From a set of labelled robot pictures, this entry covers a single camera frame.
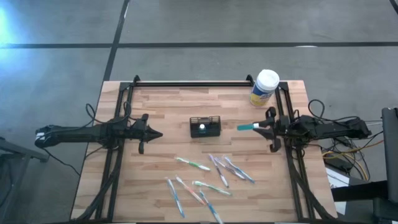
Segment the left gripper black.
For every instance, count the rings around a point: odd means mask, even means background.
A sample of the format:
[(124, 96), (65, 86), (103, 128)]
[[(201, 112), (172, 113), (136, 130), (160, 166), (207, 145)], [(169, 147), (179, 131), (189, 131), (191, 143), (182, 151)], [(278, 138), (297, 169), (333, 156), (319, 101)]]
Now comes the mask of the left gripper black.
[[(138, 131), (137, 134), (139, 140), (139, 154), (144, 153), (144, 136), (146, 135), (146, 128), (147, 128), (147, 120), (149, 119), (148, 114), (143, 114), (140, 118), (134, 118), (135, 123), (132, 127)], [(162, 132), (156, 131), (148, 126), (148, 133), (151, 134), (149, 141), (153, 141), (155, 139), (161, 138), (163, 136)]]

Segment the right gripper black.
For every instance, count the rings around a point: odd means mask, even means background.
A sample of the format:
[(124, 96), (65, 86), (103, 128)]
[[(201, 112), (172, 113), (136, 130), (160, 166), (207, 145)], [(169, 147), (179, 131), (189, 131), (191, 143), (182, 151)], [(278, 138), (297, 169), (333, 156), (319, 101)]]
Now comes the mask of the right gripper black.
[(272, 140), (270, 145), (271, 152), (277, 152), (282, 143), (278, 136), (286, 136), (289, 127), (290, 119), (283, 113), (276, 119), (277, 111), (274, 107), (270, 107), (266, 111), (266, 118), (264, 121), (259, 121), (258, 126), (262, 128), (254, 128), (253, 131), (257, 132), (264, 138)]

